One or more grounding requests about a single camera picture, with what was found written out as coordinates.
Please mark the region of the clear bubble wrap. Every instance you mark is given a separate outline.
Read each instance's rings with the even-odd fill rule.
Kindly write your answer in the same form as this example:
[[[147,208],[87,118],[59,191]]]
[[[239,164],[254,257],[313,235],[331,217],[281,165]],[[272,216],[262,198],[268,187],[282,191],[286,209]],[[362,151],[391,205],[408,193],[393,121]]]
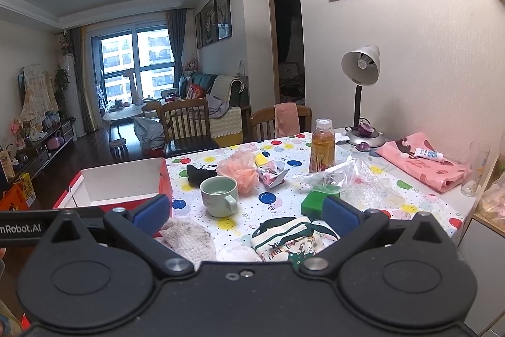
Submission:
[[[391,184],[382,181],[360,159],[353,160],[352,179],[340,193],[340,199],[361,211],[395,209],[404,203]]]

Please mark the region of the green sponge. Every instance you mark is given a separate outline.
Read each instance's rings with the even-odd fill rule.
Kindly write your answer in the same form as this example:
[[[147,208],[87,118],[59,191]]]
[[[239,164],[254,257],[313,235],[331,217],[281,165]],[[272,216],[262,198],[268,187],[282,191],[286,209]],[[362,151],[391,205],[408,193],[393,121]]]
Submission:
[[[308,217],[311,221],[322,219],[323,203],[326,198],[340,198],[338,194],[329,194],[324,192],[309,192],[300,205],[302,215]]]

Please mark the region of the clear plastic bag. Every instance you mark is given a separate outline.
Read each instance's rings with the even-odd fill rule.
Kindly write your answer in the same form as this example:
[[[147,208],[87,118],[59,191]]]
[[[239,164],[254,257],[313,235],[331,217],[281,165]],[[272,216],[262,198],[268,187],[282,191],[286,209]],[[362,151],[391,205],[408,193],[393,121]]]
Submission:
[[[354,182],[359,165],[360,161],[358,159],[348,156],[344,162],[324,171],[297,175],[294,177],[294,181],[312,191],[340,194]]]

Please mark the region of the white fuzzy cloth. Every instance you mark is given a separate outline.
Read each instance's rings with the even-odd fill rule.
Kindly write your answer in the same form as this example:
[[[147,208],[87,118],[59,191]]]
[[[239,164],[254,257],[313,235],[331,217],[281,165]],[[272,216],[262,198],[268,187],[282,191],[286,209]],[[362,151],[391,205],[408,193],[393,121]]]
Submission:
[[[195,268],[199,268],[202,262],[212,262],[217,259],[210,232],[197,222],[173,218],[162,226],[160,234],[162,244],[190,261]]]

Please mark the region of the white green printed pouch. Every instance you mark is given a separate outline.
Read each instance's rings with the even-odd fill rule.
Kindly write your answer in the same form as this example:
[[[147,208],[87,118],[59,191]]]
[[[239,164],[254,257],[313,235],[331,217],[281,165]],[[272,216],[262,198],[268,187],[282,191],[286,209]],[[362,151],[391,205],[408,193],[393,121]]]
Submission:
[[[263,262],[290,262],[295,268],[316,256],[340,237],[308,217],[281,217],[260,224],[251,248]]]

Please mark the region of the panda print tissue pack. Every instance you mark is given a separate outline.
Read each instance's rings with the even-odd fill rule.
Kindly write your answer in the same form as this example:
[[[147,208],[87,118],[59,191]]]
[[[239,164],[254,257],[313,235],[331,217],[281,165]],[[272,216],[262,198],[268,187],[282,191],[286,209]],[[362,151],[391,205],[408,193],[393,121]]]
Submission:
[[[284,162],[269,161],[258,168],[258,177],[266,188],[272,189],[284,182],[288,172]]]

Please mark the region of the yellow cloth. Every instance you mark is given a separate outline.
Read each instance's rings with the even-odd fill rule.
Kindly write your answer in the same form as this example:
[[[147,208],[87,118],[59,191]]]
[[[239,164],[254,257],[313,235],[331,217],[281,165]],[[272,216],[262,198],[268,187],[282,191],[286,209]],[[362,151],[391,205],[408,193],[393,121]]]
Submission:
[[[258,153],[255,156],[254,162],[257,167],[262,167],[268,163],[268,159],[263,153]]]

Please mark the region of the pink mesh bath pouf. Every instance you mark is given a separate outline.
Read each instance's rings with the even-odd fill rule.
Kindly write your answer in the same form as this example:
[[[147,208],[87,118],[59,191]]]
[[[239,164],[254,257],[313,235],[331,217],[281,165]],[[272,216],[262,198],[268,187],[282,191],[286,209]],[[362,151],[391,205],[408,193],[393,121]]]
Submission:
[[[237,150],[217,166],[217,174],[236,181],[239,195],[249,196],[258,185],[255,154],[252,151]]]

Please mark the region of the small wooden stool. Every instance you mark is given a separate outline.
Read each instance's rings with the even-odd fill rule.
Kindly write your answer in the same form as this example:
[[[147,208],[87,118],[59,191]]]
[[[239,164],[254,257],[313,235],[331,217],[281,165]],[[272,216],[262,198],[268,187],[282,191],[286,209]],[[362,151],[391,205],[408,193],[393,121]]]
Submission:
[[[114,139],[110,141],[109,148],[114,159],[127,159],[129,156],[126,139]]]

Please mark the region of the dark tv cabinet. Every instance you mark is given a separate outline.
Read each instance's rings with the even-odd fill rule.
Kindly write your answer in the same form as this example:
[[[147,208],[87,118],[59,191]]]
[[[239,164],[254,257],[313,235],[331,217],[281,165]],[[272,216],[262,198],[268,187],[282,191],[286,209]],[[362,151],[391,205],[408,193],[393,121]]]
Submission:
[[[62,121],[59,127],[49,129],[43,139],[16,152],[14,159],[18,161],[18,165],[13,166],[15,172],[13,178],[6,178],[1,170],[1,189],[10,189],[13,183],[17,182],[25,173],[28,173],[32,180],[35,179],[51,160],[73,140],[73,118]]]

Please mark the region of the pink folded garment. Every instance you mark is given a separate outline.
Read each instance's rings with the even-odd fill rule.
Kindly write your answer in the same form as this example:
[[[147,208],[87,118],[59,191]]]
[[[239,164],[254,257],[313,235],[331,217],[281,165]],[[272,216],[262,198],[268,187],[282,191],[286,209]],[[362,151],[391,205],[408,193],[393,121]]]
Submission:
[[[416,148],[435,151],[424,133],[414,133],[384,143],[377,149],[377,153],[436,192],[447,192],[462,183],[468,172],[466,164],[449,160],[445,156],[444,162],[415,157]]]

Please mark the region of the wooden chair with towel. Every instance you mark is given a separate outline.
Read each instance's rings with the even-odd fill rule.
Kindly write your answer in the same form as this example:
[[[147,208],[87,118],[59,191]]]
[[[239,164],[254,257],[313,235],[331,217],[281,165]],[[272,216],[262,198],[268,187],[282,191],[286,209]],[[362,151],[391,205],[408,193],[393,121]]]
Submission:
[[[274,106],[251,114],[249,118],[249,132],[252,141],[280,139],[275,136]],[[304,105],[297,105],[297,109],[300,119],[300,132],[293,136],[309,133],[312,130],[312,110]]]

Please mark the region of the pink towel on chair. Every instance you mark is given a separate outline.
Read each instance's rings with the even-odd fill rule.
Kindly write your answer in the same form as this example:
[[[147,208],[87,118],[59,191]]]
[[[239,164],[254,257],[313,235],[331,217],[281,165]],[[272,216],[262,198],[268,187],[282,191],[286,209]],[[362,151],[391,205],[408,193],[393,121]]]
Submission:
[[[282,103],[274,106],[275,136],[284,138],[300,132],[300,119],[295,103]]]

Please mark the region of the green sofa with covers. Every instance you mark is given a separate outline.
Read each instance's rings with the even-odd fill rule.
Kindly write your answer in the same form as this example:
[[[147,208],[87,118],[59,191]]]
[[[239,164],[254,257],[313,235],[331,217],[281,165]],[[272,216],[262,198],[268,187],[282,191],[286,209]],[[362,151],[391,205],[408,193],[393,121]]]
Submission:
[[[193,73],[181,77],[178,92],[188,98],[193,85],[204,91],[209,106],[210,131],[220,147],[243,142],[242,107],[247,102],[247,90],[238,77]]]

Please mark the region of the white desk lamp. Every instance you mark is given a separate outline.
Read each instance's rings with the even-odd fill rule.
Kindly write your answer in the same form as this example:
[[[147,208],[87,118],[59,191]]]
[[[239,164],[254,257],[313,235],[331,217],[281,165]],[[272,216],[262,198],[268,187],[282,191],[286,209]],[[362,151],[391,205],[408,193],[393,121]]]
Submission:
[[[361,121],[370,123],[370,121],[361,117],[362,92],[366,86],[373,86],[377,83],[380,75],[380,65],[380,50],[374,44],[350,51],[342,58],[343,74],[355,84],[353,123],[351,126],[346,127],[346,135],[349,137],[349,143],[356,147],[368,145],[370,149],[376,149],[385,143],[384,136],[378,131],[377,135],[371,139],[364,138],[357,132],[357,126]]]

